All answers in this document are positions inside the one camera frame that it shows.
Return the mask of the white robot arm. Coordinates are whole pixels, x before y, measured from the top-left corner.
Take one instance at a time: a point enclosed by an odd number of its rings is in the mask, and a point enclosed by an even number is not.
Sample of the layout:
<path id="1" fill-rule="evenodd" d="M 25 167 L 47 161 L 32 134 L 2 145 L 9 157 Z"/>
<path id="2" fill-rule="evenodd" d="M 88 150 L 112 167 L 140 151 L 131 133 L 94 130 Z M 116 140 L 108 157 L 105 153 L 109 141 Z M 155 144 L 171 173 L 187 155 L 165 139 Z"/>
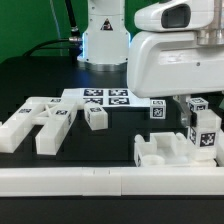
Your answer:
<path id="1" fill-rule="evenodd" d="M 126 69 L 140 98 L 224 91 L 224 0 L 159 0 L 135 13 L 135 36 L 124 10 L 124 0 L 88 0 L 81 66 Z"/>

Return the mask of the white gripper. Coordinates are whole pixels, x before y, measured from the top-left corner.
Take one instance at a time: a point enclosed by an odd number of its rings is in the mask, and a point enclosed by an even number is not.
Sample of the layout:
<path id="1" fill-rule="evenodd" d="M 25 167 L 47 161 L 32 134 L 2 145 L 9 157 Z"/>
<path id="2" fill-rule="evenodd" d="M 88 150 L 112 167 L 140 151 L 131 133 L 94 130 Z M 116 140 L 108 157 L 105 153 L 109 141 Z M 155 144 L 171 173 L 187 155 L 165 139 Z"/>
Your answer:
<path id="1" fill-rule="evenodd" d="M 174 96 L 184 127 L 189 94 L 224 90 L 224 46 L 199 46 L 194 32 L 140 32 L 132 40 L 127 86 L 136 96 Z"/>

